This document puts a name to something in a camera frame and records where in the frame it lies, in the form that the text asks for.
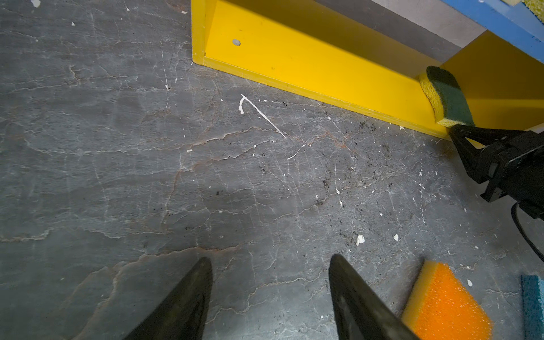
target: green scouring pad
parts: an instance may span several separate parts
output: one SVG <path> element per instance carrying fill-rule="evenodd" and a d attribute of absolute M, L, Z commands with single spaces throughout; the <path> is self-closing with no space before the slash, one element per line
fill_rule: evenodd
<path fill-rule="evenodd" d="M 440 67 L 428 66 L 419 76 L 419 83 L 431 102 L 437 124 L 474 126 L 465 96 L 453 74 Z"/>

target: white paint streak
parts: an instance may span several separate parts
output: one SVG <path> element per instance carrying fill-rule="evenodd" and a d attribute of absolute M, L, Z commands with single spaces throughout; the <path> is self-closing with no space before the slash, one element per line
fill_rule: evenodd
<path fill-rule="evenodd" d="M 266 117 L 266 116 L 264 115 L 264 113 L 262 113 L 261 110 L 259 110 L 259 109 L 255 106 L 255 104 L 253 104 L 253 102 L 250 101 L 250 100 L 249 100 L 246 96 L 244 96 L 243 94 L 242 94 L 242 99 L 240 99 L 240 104 L 238 105 L 238 109 L 240 110 L 240 113 L 241 113 L 241 114 L 244 114 L 244 109 L 242 108 L 242 103 L 244 102 L 244 100 L 247 100 L 247 101 L 251 104 L 251 106 L 253 106 L 253 107 L 257 110 L 257 112 L 259 112 L 259 114 L 260 114 L 261 116 L 263 116 L 264 119 L 266 119 L 270 124 L 272 124 L 272 126 L 274 126 L 274 127 L 276 128 L 276 130 L 277 130 L 279 133 L 281 133 L 281 135 L 282 135 L 285 139 L 287 139 L 287 137 L 285 137 L 285 135 L 283 134 L 283 132 L 281 132 L 280 129 L 278 129 L 277 126 L 275 126 L 274 123 L 272 123 L 272 122 L 270 121 L 270 119 L 268 119 L 268 117 Z"/>
<path fill-rule="evenodd" d="M 292 155 L 291 157 L 287 158 L 286 160 L 290 160 L 291 158 L 295 157 L 297 153 L 299 153 L 300 149 L 302 149 L 303 147 L 305 147 L 306 144 L 304 144 L 303 146 L 301 146 L 294 155 Z"/>
<path fill-rule="evenodd" d="M 358 235 L 356 245 L 360 245 L 361 243 L 364 243 L 364 236 L 363 235 Z"/>

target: white paint chip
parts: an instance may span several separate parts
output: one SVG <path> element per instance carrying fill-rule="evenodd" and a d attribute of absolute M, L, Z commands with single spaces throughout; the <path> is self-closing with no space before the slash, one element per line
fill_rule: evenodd
<path fill-rule="evenodd" d="M 361 243 L 364 243 L 364 236 L 363 235 L 358 235 L 356 245 L 360 245 Z"/>
<path fill-rule="evenodd" d="M 281 135 L 282 135 L 285 139 L 287 139 L 287 137 L 285 137 L 285 135 L 283 134 L 283 132 L 281 132 L 280 129 L 278 129 L 277 126 L 275 126 L 274 123 L 272 123 L 272 122 L 270 121 L 270 119 L 268 119 L 268 117 L 266 117 L 266 116 L 264 115 L 264 113 L 262 113 L 261 110 L 259 110 L 259 109 L 255 106 L 255 104 L 253 104 L 253 102 L 250 101 L 250 100 L 249 100 L 246 96 L 244 96 L 243 94 L 242 94 L 242 99 L 240 99 L 240 104 L 238 105 L 238 109 L 240 110 L 240 114 L 244 114 L 244 109 L 242 108 L 242 103 L 244 102 L 244 100 L 247 100 L 247 101 L 251 104 L 251 106 L 253 106 L 253 107 L 257 110 L 257 112 L 259 112 L 259 115 L 263 116 L 264 119 L 266 119 L 270 124 L 272 124 L 272 126 L 274 126 L 274 127 L 276 128 L 276 130 L 277 130 L 279 133 L 281 133 Z"/>

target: sponge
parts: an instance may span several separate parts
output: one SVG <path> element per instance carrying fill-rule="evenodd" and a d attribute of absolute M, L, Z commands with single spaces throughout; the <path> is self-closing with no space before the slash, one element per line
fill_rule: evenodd
<path fill-rule="evenodd" d="M 544 282 L 534 275 L 522 276 L 523 319 L 526 340 L 544 339 Z"/>
<path fill-rule="evenodd" d="M 449 267 L 425 261 L 402 321 L 421 340 L 489 340 L 491 321 Z"/>
<path fill-rule="evenodd" d="M 543 0 L 523 0 L 523 3 L 536 17 L 544 22 L 544 1 Z"/>
<path fill-rule="evenodd" d="M 428 66 L 419 76 L 419 83 L 431 102 L 437 124 L 474 126 L 465 96 L 453 74 L 440 67 Z"/>

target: dirt spot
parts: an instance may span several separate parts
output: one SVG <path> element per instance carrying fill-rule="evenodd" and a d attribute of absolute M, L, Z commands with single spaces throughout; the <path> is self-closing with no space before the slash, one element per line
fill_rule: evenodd
<path fill-rule="evenodd" d="M 181 4 L 181 0 L 165 0 L 168 7 L 176 12 L 186 11 L 185 6 Z"/>

